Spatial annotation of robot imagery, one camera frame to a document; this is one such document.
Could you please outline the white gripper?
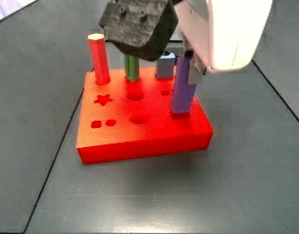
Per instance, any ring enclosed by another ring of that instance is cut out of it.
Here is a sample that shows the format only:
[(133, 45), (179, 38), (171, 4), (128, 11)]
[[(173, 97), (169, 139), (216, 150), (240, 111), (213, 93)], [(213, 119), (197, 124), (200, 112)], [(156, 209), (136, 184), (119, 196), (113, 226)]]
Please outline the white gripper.
[(181, 0), (177, 26), (196, 54), (189, 59), (188, 84), (207, 70), (243, 69), (254, 56), (272, 0)]

